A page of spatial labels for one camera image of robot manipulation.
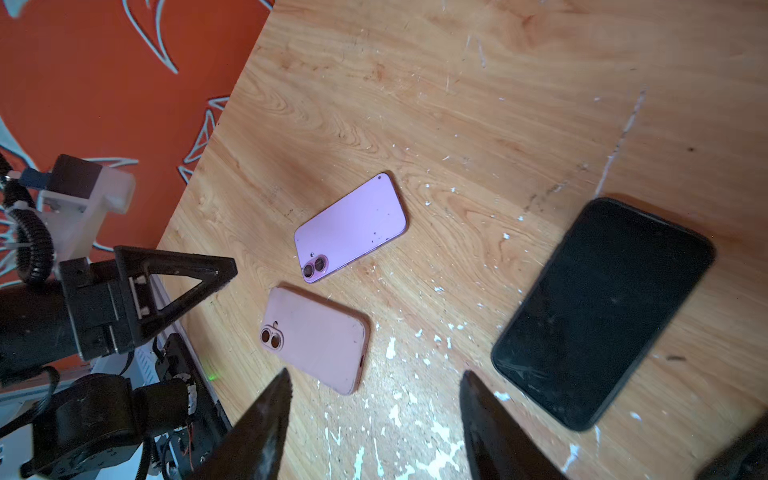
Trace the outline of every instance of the smartphone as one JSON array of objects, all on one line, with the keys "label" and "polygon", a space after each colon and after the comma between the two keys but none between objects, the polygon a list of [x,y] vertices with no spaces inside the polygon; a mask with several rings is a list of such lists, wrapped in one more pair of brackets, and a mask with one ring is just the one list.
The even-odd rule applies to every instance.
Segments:
[{"label": "smartphone", "polygon": [[313,283],[406,230],[395,185],[381,173],[296,229],[302,276]]},{"label": "smartphone", "polygon": [[341,395],[357,387],[368,337],[359,318],[278,286],[270,290],[261,346]]},{"label": "smartphone", "polygon": [[494,345],[493,365],[564,426],[589,429],[714,259],[698,233],[593,200]]}]

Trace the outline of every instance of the dual camera module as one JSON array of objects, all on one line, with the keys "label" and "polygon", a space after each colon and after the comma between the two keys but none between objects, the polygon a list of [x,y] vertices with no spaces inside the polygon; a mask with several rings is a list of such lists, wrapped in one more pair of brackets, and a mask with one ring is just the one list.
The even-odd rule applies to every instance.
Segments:
[{"label": "dual camera module", "polygon": [[318,255],[311,259],[303,268],[304,278],[312,278],[315,273],[322,273],[328,267],[328,259],[325,255]]},{"label": "dual camera module", "polygon": [[273,350],[278,350],[283,345],[283,334],[274,326],[267,325],[261,330],[261,342]]}]

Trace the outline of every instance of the black smartphone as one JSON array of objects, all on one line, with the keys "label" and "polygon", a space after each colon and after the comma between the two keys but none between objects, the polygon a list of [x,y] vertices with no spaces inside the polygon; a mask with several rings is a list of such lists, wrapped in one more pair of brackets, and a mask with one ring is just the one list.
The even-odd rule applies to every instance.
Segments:
[{"label": "black smartphone", "polygon": [[569,429],[589,429],[714,259],[696,232],[593,200],[494,345],[493,366]]}]

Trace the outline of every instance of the wood grain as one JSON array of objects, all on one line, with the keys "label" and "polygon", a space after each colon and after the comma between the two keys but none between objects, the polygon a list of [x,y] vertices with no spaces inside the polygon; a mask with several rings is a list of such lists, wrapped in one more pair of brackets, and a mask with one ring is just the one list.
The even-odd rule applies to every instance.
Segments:
[{"label": "wood grain", "polygon": [[[281,478],[352,478],[363,448],[362,478],[378,462],[384,478],[407,465],[398,478],[468,478],[465,369],[509,393],[555,465],[580,446],[572,478],[693,478],[768,401],[767,22],[761,2],[280,0],[160,245],[237,259],[184,320],[230,418],[281,367],[258,329],[272,286],[303,286],[293,231],[389,171],[407,232],[303,286],[369,316],[362,385],[339,397],[291,369]],[[598,442],[532,405],[489,353],[642,91],[604,192],[706,234],[719,257]],[[455,464],[430,470],[451,444]]]}]

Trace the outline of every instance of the pink smartphone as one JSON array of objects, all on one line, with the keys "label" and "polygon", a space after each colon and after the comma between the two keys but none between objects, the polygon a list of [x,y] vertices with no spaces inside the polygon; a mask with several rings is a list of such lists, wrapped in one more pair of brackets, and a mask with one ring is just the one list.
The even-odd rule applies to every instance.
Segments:
[{"label": "pink smartphone", "polygon": [[405,230],[392,179],[378,174],[296,229],[302,276],[316,282]]},{"label": "pink smartphone", "polygon": [[357,387],[368,344],[360,319],[274,287],[261,326],[261,346],[341,395]]}]

